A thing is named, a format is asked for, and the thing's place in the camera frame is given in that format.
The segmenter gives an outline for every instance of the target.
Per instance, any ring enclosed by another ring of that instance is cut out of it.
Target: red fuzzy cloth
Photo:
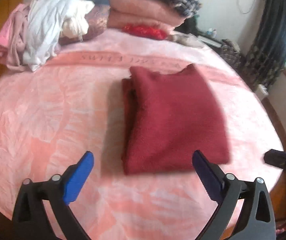
[[[165,31],[146,25],[132,25],[128,24],[124,26],[122,31],[134,36],[150,38],[154,40],[165,40],[167,34]]]
[[[229,162],[223,113],[193,64],[169,75],[130,72],[122,80],[126,174],[191,171],[195,150],[212,163]]]

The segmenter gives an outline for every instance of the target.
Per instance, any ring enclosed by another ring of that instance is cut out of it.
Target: dark patterned curtain
[[[286,0],[266,0],[258,34],[246,56],[242,74],[255,88],[269,89],[286,62]]]

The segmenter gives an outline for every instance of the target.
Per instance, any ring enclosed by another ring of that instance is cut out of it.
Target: pink bedsheet
[[[232,161],[222,169],[243,180],[262,177],[272,189],[280,170],[265,165],[262,156],[281,150],[280,140],[231,67],[207,46],[193,49],[109,29],[63,48],[34,73],[0,78],[0,211],[11,218],[23,179],[48,180],[90,150],[94,169],[70,207],[93,240],[195,239],[216,208],[196,173],[127,177],[121,163],[121,79],[129,77],[128,67],[171,73],[189,62],[200,65],[224,109]],[[241,203],[230,224],[240,208]]]

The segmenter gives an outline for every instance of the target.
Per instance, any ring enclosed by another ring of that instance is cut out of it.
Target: hanging cord
[[[256,0],[253,0],[253,3],[252,3],[252,5],[251,5],[251,7],[250,7],[248,12],[243,12],[242,9],[241,9],[241,6],[240,6],[240,0],[236,1],[237,7],[239,8],[241,14],[248,14],[253,9],[255,2],[256,2]]]

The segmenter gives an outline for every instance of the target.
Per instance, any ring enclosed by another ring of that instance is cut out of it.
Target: white cloth
[[[27,44],[23,63],[35,71],[49,57],[55,57],[63,22],[77,15],[80,0],[32,0],[28,14]]]
[[[75,15],[63,23],[63,35],[70,39],[78,37],[82,40],[82,36],[89,30],[89,24],[85,19],[85,15],[88,14],[93,7],[94,3],[92,1],[80,0],[80,6],[77,7]]]

